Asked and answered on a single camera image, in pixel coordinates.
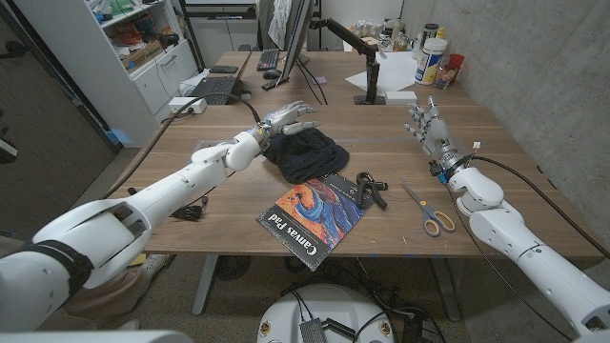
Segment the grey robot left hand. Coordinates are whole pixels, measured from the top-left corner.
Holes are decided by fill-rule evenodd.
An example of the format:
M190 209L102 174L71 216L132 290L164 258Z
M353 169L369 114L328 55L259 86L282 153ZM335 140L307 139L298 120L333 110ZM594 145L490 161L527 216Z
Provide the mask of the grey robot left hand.
M268 143L272 137L280 133L293 135L305 129L319 126L319 121L299 122L297 120L299 116L310 112L317 112L317 109L306 104L303 100L299 100L266 114L256 129L259 145L263 146L264 143Z

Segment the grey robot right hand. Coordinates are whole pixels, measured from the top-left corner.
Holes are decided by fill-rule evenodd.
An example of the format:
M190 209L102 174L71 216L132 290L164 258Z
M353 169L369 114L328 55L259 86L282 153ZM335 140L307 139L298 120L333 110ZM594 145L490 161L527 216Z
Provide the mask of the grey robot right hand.
M433 95L428 96L428 109L412 103L409 114L413 124L404 124L404 128L422 145L423 151L443 169L454 166L462 155L450 136L445 121L439 116L439 108Z

